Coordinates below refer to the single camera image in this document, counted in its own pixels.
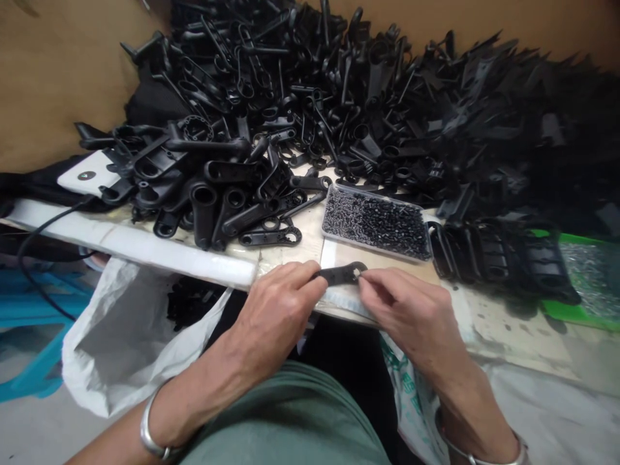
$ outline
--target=person's arm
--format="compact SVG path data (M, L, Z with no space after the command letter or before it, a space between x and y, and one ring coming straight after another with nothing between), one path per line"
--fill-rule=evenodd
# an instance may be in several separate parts
M278 371L327 289L324 278L309 281L319 270L314 261L291 262L254 283L233 327L155 397L149 430L157 445L184 446L210 419ZM140 440L144 404L130 410L67 465L161 463Z
M360 292L362 303L437 392L448 440L476 459L513 462L519 441L465 348L449 292L395 268L364 271ZM468 461L451 452L451 463Z

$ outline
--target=white plastic bag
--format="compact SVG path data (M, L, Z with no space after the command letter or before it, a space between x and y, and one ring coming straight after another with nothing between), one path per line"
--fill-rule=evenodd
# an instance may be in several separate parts
M420 399L420 379L405 354L382 333L381 346L386 361L387 372L394 386L394 401L398 414L398 432L405 443L427 465L441 465L442 451L433 437L429 427L429 418L425 416Z
M233 290L198 323L175 333L166 316L167 293L177 280L177 274L110 259L63 343L63 379L80 406L109 418L200 356Z

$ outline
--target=brown wall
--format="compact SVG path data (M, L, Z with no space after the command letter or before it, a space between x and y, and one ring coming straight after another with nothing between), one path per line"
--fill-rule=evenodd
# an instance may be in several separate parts
M0 172L83 152L74 121L121 123L138 77L118 44L157 28L140 0L0 0Z
M331 1L332 13L348 19L358 5L374 33L397 22L414 51L449 29L464 50L503 28L504 39L558 59L584 50L620 70L620 6L612 0ZM0 0L0 172L80 152L74 121L104 130L120 123L137 77L118 43L140 45L163 24L140 0Z

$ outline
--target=silver bracelet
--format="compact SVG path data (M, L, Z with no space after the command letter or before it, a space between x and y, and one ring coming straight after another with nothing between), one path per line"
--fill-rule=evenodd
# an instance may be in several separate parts
M441 435L441 439L444 440L448 448L456 452L457 454L459 454L461 457L464 457L465 459L467 459L471 465L532 465L532 463L530 462L530 458L528 456L528 445L525 443L523 438L519 436L518 434L516 434L514 431L512 431L512 433L515 435L515 437L519 441L519 456L517 457L517 460L515 460L514 462L510 462L509 464L492 464L490 462L483 462L482 460L478 460L472 454L464 453L462 450L460 450L458 447L452 444L448 440L448 438L446 438L446 435L444 434L443 425L441 424L441 407L438 408L437 411L435 412L435 427L437 428L437 431Z
M160 386L155 389L155 392L150 395L147 405L144 407L144 413L142 414L142 421L140 422L140 439L142 440L142 444L145 449L153 454L155 457L161 460L167 460L171 455L180 452L183 448L162 448L155 444L153 438L150 436L149 431L149 414L150 408L153 405L153 400L155 400L155 396L160 392L160 389L164 387L164 385L170 380L166 380L160 384Z

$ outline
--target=left hand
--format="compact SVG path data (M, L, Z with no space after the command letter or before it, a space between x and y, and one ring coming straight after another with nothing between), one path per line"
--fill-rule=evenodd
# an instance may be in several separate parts
M243 372L259 383L276 373L302 337L308 318L327 290L327 280L312 275L314 260L279 265L257 280L237 321L226 334Z

